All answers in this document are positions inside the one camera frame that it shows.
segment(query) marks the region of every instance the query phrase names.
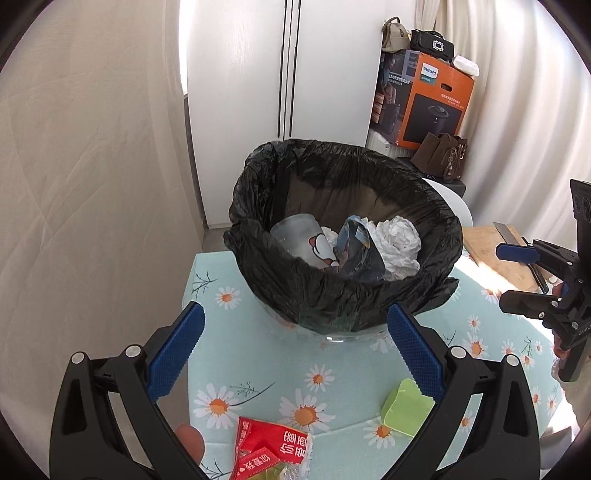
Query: blue gripper pad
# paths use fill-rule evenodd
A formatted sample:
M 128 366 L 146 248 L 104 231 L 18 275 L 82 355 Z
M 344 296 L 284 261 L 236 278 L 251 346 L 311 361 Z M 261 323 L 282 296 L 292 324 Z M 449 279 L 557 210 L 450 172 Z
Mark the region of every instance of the blue gripper pad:
M 388 332 L 421 393 L 438 402 L 445 393 L 443 366 L 399 305 L 388 310 Z
M 200 304 L 195 303 L 176 324 L 168 340 L 150 363 L 150 383 L 147 385 L 150 400 L 156 402 L 170 393 L 204 328 L 205 312 Z
M 524 264 L 534 264 L 540 260 L 540 254 L 534 247 L 510 244 L 499 244 L 496 247 L 496 257 L 499 260 Z

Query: blue plastic wrapper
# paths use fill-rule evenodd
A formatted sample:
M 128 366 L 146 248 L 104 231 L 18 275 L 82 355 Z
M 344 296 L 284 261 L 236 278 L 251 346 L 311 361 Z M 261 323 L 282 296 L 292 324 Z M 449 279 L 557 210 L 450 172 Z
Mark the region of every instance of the blue plastic wrapper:
M 371 282 L 383 280 L 386 275 L 382 255 L 357 215 L 348 217 L 341 228 L 335 256 L 339 261 L 341 277 Z

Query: white daisy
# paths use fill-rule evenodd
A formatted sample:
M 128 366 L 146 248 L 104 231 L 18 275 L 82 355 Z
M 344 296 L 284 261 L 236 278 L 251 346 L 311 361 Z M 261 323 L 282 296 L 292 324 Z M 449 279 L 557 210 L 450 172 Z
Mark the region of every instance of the white daisy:
M 460 422 L 460 432 L 469 432 L 472 428 L 472 422 L 474 421 L 474 412 L 472 410 L 466 412 L 464 418 Z
M 473 358 L 487 358 L 488 353 L 486 350 L 488 347 L 483 343 L 482 338 L 478 338 L 477 335 L 472 336 L 468 333 L 468 340 L 462 340 L 462 345 Z
M 511 340 L 506 340 L 503 342 L 503 347 L 501 348 L 501 354 L 505 355 L 515 355 L 515 345 Z
M 235 309 L 238 303 L 242 300 L 238 298 L 240 290 L 235 288 L 219 288 L 216 293 L 216 302 L 220 307 L 224 307 L 226 310 L 229 308 Z
M 281 397 L 281 404 L 279 405 L 279 413 L 284 416 L 279 423 L 288 425 L 304 432 L 314 433 L 317 428 L 323 432 L 328 432 L 330 427 L 327 422 L 334 420 L 334 415 L 327 415 L 324 413 L 326 403 L 316 405 L 316 397 L 306 395 L 301 397 L 301 390 L 295 389 L 295 405 Z
M 490 288 L 484 288 L 482 290 L 482 294 L 492 304 L 499 303 L 499 297 L 501 296 L 501 292 L 500 291 L 498 291 L 498 290 L 491 290 Z
M 523 365 L 523 370 L 529 370 L 535 365 L 535 360 L 533 357 L 522 353 L 521 355 L 521 365 Z
M 394 340 L 392 340 L 392 337 L 390 337 L 388 332 L 383 333 L 375 343 L 370 345 L 374 352 L 377 352 L 379 348 L 379 351 L 382 353 L 388 353 L 388 350 L 390 350 L 393 346 Z
M 548 403 L 546 407 L 548 408 L 548 416 L 554 415 L 554 411 L 556 410 L 556 398 L 554 396 L 548 398 Z
M 380 450 L 381 447 L 384 447 L 384 449 L 386 449 L 389 446 L 393 447 L 394 445 L 396 445 L 396 442 L 394 441 L 394 437 L 392 435 L 392 429 L 382 423 L 382 419 L 380 418 L 380 416 L 376 417 L 373 420 L 368 420 L 366 423 L 369 425 L 369 427 L 364 427 L 363 429 L 369 433 L 365 435 L 363 438 L 369 440 L 369 446 L 376 443 L 378 450 Z
M 320 369 L 318 369 L 318 365 L 315 365 L 314 368 L 310 368 L 309 373 L 306 373 L 304 381 L 308 382 L 306 386 L 310 390 L 318 392 L 318 389 L 321 388 L 323 392 L 326 392 L 326 387 L 335 381 L 335 378 L 331 376 L 332 370 L 325 370 L 325 368 L 326 365 L 322 365 Z
M 538 387 L 531 388 L 531 402 L 534 404 L 534 409 L 538 411 L 538 407 L 541 403 L 540 389 Z
M 208 429 L 213 428 L 214 425 L 217 429 L 222 426 L 225 430 L 228 427 L 233 427 L 232 420 L 238 420 L 238 415 L 232 410 L 242 409 L 242 407 L 234 405 L 238 403 L 238 400 L 233 398 L 234 392 L 226 387 L 220 387 L 219 392 L 216 393 L 216 389 L 211 383 L 207 384 L 205 389 L 207 393 L 199 390 L 197 398 L 193 400 L 194 403 L 199 405 L 199 408 L 193 410 L 195 416 L 200 419 L 210 415 L 207 421 Z
M 477 332 L 480 328 L 480 320 L 478 320 L 477 316 L 470 315 L 468 317 L 468 326 L 473 332 Z

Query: wooden cutting board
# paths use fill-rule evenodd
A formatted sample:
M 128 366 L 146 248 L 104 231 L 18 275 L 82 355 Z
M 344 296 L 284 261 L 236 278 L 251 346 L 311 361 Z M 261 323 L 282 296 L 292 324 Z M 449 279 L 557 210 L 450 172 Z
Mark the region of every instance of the wooden cutting board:
M 508 227 L 520 244 L 525 245 L 519 232 L 511 225 L 508 225 Z M 462 231 L 464 234 L 464 247 L 466 247 L 466 250 L 468 250 L 468 253 L 478 266 L 490 268 L 518 290 L 539 293 L 540 289 L 529 268 L 519 263 L 499 260 L 496 257 L 497 245 L 505 243 L 505 241 L 494 226 L 462 228 Z M 546 279 L 551 277 L 550 273 L 545 270 L 541 269 L 541 272 Z

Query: black garbage bag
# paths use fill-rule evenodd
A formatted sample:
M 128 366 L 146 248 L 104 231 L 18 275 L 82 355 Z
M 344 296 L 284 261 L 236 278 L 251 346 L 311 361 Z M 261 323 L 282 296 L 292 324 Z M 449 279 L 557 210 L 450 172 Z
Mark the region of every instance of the black garbage bag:
M 269 230 L 296 213 L 340 231 L 349 215 L 375 223 L 396 215 L 421 237 L 419 272 L 400 281 L 360 283 L 292 257 Z M 234 188 L 224 234 L 254 294 L 285 320 L 316 332 L 383 325 L 389 306 L 411 313 L 443 305 L 459 280 L 462 227 L 441 196 L 408 167 L 372 150 L 310 140 L 271 142 L 247 159 Z

